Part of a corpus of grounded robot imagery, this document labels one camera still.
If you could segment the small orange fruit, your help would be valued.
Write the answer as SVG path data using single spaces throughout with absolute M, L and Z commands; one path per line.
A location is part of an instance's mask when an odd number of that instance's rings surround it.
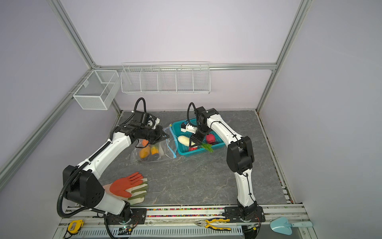
M 149 144 L 149 141 L 148 141 L 148 140 L 145 140 L 145 139 L 144 139 L 144 140 L 142 141 L 142 146 L 143 146 L 143 147 L 146 147 L 148 144 Z

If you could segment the pink red round fruit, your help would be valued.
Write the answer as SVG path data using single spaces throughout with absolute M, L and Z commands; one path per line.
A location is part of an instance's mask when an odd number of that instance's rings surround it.
M 208 144 L 215 144 L 216 143 L 216 138 L 213 134 L 207 134 L 206 135 L 206 142 Z

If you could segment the clear zip top bag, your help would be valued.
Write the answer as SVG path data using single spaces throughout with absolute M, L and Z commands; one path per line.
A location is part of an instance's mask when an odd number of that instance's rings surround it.
M 149 144 L 149 141 L 139 139 L 138 145 L 130 155 L 132 162 L 159 162 L 177 157 L 179 144 L 171 128 L 171 124 L 164 128 L 164 132 L 169 136 L 167 139 L 156 144 Z

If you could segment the yellow orange mango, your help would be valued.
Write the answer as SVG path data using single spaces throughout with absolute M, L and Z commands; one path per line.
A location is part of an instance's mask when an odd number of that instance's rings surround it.
M 145 159 L 145 158 L 147 158 L 150 155 L 151 155 L 151 148 L 150 148 L 150 146 L 146 146 L 145 148 L 142 148 L 139 151 L 140 159 Z

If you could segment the green vegetable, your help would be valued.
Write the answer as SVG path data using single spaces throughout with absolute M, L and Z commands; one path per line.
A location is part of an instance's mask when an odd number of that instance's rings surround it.
M 213 149 L 212 149 L 212 145 L 211 144 L 208 144 L 208 143 L 202 143 L 200 145 L 201 148 L 209 151 L 209 152 L 213 152 Z

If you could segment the teal plastic basket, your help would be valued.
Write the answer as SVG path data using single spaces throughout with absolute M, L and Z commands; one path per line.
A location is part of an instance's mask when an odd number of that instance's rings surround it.
M 179 155 L 186 157 L 194 156 L 226 147 L 226 144 L 216 132 L 210 130 L 207 134 L 202 134 L 199 130 L 190 125 L 189 122 L 197 125 L 197 120 L 195 118 L 176 121 L 170 124 L 170 131 L 175 139 L 177 153 Z M 179 137 L 181 136 L 191 139 L 191 142 L 180 142 Z

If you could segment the white radish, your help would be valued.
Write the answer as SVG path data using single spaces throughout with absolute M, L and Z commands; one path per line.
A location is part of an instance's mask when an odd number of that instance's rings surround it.
M 192 142 L 189 137 L 186 137 L 184 135 L 178 136 L 178 142 L 184 146 L 188 146 L 191 148 L 198 147 L 198 145 Z

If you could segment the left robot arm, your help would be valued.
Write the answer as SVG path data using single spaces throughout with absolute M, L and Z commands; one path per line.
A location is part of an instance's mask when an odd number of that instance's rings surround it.
M 63 188 L 56 206 L 58 215 L 69 218 L 90 209 L 129 222 L 132 217 L 130 204 L 142 201 L 146 179 L 136 172 L 105 187 L 99 179 L 116 157 L 135 141 L 146 140 L 151 145 L 168 137 L 160 126 L 159 118 L 135 111 L 128 120 L 113 129 L 106 143 L 94 154 L 77 166 L 69 165 L 64 169 Z

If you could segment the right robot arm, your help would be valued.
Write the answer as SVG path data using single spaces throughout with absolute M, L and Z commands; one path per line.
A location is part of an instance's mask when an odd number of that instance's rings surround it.
M 211 147 L 207 146 L 204 140 L 211 131 L 223 140 L 227 147 L 227 165 L 235 175 L 238 190 L 237 204 L 242 214 L 241 218 L 255 214 L 258 204 L 251 179 L 254 153 L 250 137 L 242 136 L 233 130 L 214 108 L 209 110 L 204 107 L 196 108 L 194 103 L 190 103 L 189 108 L 194 109 L 196 122 L 192 123 L 190 118 L 187 118 L 187 124 L 182 127 L 183 131 L 192 133 L 188 146 L 191 148 L 199 146 L 210 151 Z

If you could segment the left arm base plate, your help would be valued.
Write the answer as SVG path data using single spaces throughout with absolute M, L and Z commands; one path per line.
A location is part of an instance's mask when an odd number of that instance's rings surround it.
M 108 213 L 106 221 L 109 225 L 140 225 L 145 223 L 147 208 L 129 208 L 120 215 Z

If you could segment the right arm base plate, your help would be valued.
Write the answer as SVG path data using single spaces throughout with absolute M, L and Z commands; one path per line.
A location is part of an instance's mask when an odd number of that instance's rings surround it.
M 263 223 L 266 221 L 263 208 L 259 205 L 250 206 L 245 209 L 239 206 L 225 207 L 222 215 L 233 223 Z

